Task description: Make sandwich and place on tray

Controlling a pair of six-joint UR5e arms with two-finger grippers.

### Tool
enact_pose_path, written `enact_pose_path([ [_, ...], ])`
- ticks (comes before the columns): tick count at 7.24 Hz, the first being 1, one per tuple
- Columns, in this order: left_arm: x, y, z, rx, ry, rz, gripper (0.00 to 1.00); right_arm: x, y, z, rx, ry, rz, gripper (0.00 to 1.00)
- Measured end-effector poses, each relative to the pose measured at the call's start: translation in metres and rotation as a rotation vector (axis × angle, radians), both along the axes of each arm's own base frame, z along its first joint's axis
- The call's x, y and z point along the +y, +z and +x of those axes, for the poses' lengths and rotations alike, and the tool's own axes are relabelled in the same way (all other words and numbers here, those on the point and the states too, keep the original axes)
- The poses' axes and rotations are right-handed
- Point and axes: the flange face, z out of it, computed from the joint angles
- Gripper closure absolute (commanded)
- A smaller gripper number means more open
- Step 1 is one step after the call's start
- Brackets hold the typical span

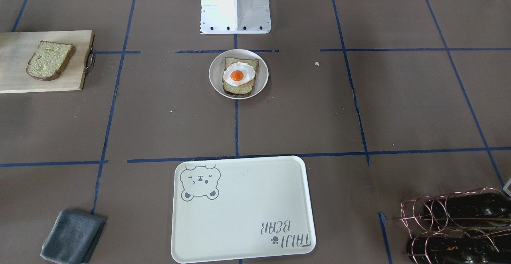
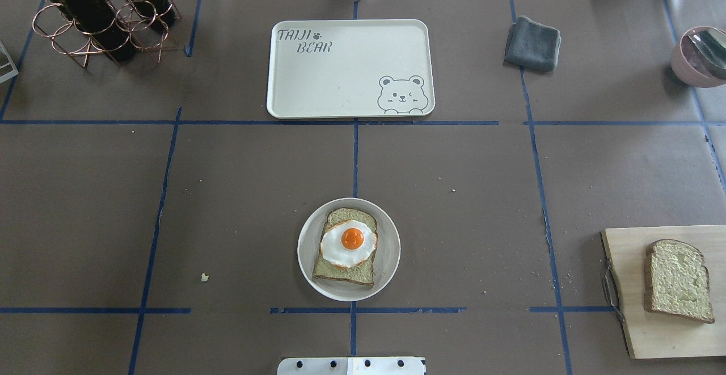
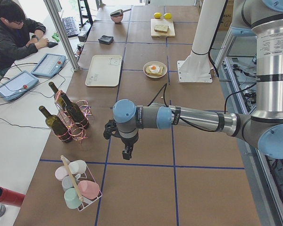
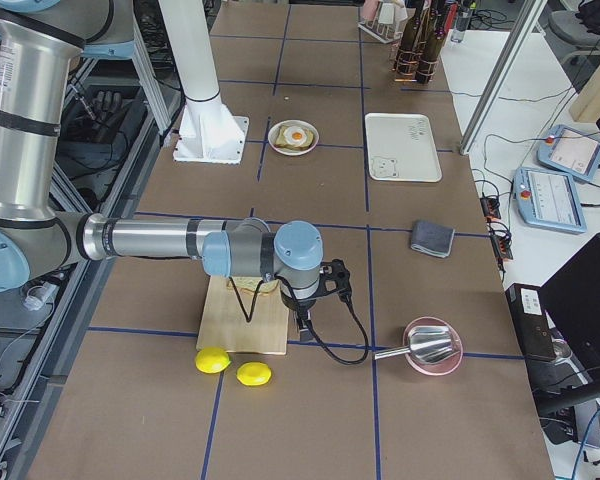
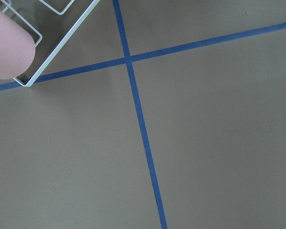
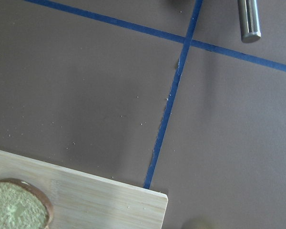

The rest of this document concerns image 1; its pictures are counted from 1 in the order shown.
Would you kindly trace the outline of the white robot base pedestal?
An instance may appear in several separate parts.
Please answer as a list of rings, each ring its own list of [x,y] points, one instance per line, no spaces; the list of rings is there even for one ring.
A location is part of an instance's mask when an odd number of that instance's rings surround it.
[[[269,0],[201,0],[200,33],[270,33]]]

